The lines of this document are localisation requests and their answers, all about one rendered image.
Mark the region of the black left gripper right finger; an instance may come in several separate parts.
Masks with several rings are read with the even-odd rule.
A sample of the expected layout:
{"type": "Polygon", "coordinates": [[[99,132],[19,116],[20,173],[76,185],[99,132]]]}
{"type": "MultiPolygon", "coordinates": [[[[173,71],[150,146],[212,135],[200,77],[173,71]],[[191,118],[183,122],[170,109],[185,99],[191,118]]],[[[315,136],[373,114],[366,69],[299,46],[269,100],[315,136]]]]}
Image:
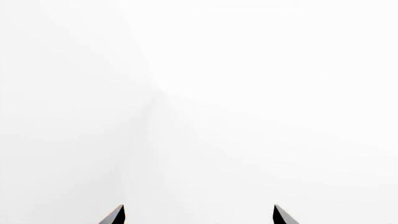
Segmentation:
{"type": "Polygon", "coordinates": [[[290,216],[283,208],[274,205],[272,214],[274,224],[299,224],[292,216],[290,216]]]}

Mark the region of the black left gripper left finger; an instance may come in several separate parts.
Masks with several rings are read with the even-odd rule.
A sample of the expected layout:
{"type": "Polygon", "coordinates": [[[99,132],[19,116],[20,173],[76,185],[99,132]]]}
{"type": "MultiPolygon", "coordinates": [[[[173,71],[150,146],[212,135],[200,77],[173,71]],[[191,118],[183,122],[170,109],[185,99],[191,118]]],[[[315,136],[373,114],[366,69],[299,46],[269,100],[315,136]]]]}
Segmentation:
{"type": "Polygon", "coordinates": [[[124,224],[125,211],[124,205],[115,208],[108,216],[101,220],[98,224],[124,224]]]}

